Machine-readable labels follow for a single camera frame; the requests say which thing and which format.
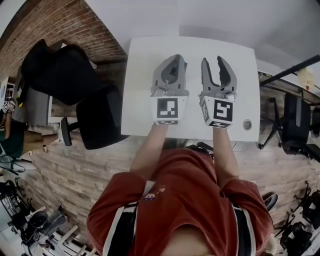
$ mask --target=metal rod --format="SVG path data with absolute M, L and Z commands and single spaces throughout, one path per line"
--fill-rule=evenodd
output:
M 299 63 L 298 65 L 292 66 L 292 67 L 288 68 L 287 70 L 282 71 L 279 74 L 274 75 L 273 77 L 270 77 L 270 78 L 260 82 L 260 86 L 264 86 L 264 85 L 271 83 L 275 80 L 278 80 L 278 79 L 283 78 L 287 75 L 290 75 L 294 72 L 302 70 L 302 69 L 304 69 L 310 65 L 313 65 L 317 62 L 320 62 L 320 55 L 319 54 Z

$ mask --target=chair backrest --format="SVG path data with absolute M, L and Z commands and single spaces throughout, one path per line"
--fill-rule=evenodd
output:
M 281 140 L 294 146 L 294 142 L 307 143 L 311 109 L 303 99 L 287 93 L 284 98 L 284 116 Z
M 43 39 L 25 57 L 21 73 L 25 86 L 69 106 L 105 87 L 79 46 L 70 44 L 54 51 Z

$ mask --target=red t-shirt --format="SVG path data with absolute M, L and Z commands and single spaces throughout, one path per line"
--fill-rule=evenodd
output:
M 154 186 L 142 198 L 146 182 L 141 177 L 130 172 L 112 177 L 87 219 L 89 239 L 100 255 L 117 209 L 138 200 L 130 256 L 159 256 L 182 225 L 198 227 L 214 255 L 237 255 L 231 203 L 249 212 L 257 255 L 262 251 L 273 222 L 254 183 L 234 179 L 221 189 L 211 157 L 186 148 L 164 150 L 152 180 Z

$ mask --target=person in background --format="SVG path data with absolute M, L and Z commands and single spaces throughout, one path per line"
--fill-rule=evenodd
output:
M 117 210 L 138 201 L 136 233 L 127 255 L 236 256 L 233 205 L 249 214 L 253 255 L 273 255 L 273 221 L 257 186 L 239 178 L 227 130 L 213 128 L 214 161 L 195 145 L 162 150 L 167 130 L 152 126 L 129 172 L 113 175 L 92 207 L 87 229 L 98 253 L 107 256 L 103 250 Z M 155 183 L 144 193 L 149 181 Z
M 17 159 L 24 153 L 42 149 L 58 139 L 58 134 L 42 135 L 41 133 L 28 131 L 27 124 L 23 127 L 22 123 L 12 121 L 12 114 L 15 111 L 16 103 L 14 100 L 9 102 L 9 109 L 4 114 L 2 112 L 2 121 L 0 126 L 0 144 L 5 154 Z

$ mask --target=red brick wall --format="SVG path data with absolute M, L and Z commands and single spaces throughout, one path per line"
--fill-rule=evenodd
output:
M 64 40 L 93 62 L 123 60 L 118 42 L 84 0 L 27 0 L 0 39 L 0 78 L 15 77 L 30 48 Z

